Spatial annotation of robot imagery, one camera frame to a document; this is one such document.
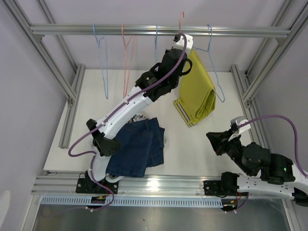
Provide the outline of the light blue hanger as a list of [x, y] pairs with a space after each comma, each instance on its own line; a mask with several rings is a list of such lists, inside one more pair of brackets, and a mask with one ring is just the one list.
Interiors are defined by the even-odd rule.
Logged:
[[107, 50], [107, 39], [106, 36], [99, 37], [97, 34], [96, 24], [94, 23], [92, 26], [93, 34], [97, 43], [98, 51], [99, 51], [99, 59], [100, 59], [100, 68], [103, 79], [103, 89], [105, 98], [109, 99], [109, 73], [108, 70], [105, 69], [108, 65], [108, 50]]
[[196, 46], [193, 46], [193, 49], [196, 50], [196, 51], [207, 52], [208, 57], [209, 57], [210, 62], [211, 62], [211, 65], [213, 67], [213, 71], [215, 73], [215, 77], [216, 77], [216, 80], [217, 80], [217, 86], [221, 91], [222, 97], [220, 97], [220, 95], [216, 92], [216, 90], [214, 90], [214, 93], [217, 96], [217, 98], [219, 99], [219, 101], [221, 103], [224, 103], [226, 101], [226, 96], [225, 96], [225, 93], [224, 93], [222, 86], [219, 83], [218, 73], [217, 73], [217, 70], [216, 70], [215, 64], [213, 62], [212, 55], [211, 55], [211, 42], [212, 42], [212, 38], [213, 38], [213, 27], [210, 24], [208, 24], [207, 27], [210, 29], [210, 39], [209, 39], [209, 42], [208, 42], [207, 49], [198, 48]]
[[155, 55], [155, 63], [158, 62], [158, 25], [155, 25], [155, 38], [154, 38], [154, 55]]

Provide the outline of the pink hanger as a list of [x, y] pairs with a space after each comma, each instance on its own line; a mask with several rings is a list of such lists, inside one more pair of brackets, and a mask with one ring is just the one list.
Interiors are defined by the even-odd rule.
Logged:
[[[135, 37], [130, 36], [128, 41], [125, 39], [125, 33], [124, 33], [124, 24], [121, 25], [121, 35], [122, 40], [124, 44], [124, 86], [123, 86], [123, 98], [126, 97], [128, 92], [128, 84], [130, 80], [130, 72], [131, 72], [131, 65], [133, 60], [133, 54], [134, 54], [134, 47], [135, 47]], [[131, 53], [130, 58], [128, 57], [128, 49], [131, 45]]]
[[185, 13], [184, 11], [182, 11], [180, 13], [180, 17], [179, 17], [179, 32], [181, 33], [182, 32], [182, 29], [181, 29], [181, 24], [182, 24], [182, 20], [185, 18]]

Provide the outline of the olive yellow trousers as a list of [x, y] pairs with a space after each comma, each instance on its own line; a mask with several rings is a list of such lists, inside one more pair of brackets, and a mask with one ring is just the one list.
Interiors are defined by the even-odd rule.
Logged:
[[173, 104], [188, 127], [193, 127], [209, 116], [216, 106], [214, 84], [195, 50], [188, 58], [192, 61], [190, 72], [180, 84], [179, 98]]

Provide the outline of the grey white printed trousers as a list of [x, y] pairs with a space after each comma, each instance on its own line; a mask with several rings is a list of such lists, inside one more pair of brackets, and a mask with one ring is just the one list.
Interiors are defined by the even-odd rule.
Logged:
[[134, 115], [128, 122], [134, 123], [134, 122], [146, 120], [146, 119], [149, 119], [149, 118], [150, 117], [147, 114], [138, 113], [138, 114]]

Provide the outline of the navy blue trousers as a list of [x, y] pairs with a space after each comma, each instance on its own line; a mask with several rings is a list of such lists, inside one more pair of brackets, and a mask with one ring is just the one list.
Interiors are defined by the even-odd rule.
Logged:
[[116, 135], [121, 148], [110, 158], [106, 173], [142, 178], [148, 167], [162, 165], [164, 133], [156, 117], [125, 124]]

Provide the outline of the white plastic basket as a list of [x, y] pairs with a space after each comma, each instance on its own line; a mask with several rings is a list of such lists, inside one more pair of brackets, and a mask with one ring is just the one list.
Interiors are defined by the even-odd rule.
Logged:
[[164, 147], [167, 139], [162, 134], [144, 133], [141, 135], [117, 136], [120, 150], [116, 154], [95, 158], [92, 167], [97, 181], [109, 183], [120, 181], [124, 177], [142, 178], [146, 169], [164, 163]]

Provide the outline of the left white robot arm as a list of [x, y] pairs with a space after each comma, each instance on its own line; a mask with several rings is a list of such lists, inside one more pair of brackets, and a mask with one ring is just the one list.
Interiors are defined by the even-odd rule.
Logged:
[[87, 121], [86, 125], [93, 137], [92, 143], [98, 151], [87, 171], [87, 188], [93, 193], [103, 189], [107, 165], [111, 156], [122, 146], [116, 140], [117, 133], [134, 115], [178, 86], [179, 78], [190, 72], [183, 68], [186, 63], [192, 63], [188, 59], [191, 49], [191, 45], [175, 45], [166, 50], [162, 61], [143, 73], [128, 95], [110, 113], [99, 120]]

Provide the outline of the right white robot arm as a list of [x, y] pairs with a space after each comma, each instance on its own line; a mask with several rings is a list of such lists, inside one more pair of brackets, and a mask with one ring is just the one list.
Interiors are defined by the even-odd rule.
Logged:
[[223, 172], [220, 180], [204, 181], [205, 195], [220, 198], [250, 194], [272, 195], [290, 199], [299, 206], [308, 205], [308, 180], [293, 161], [267, 148], [241, 144], [232, 131], [208, 132], [206, 137], [217, 156], [226, 154], [243, 172]]

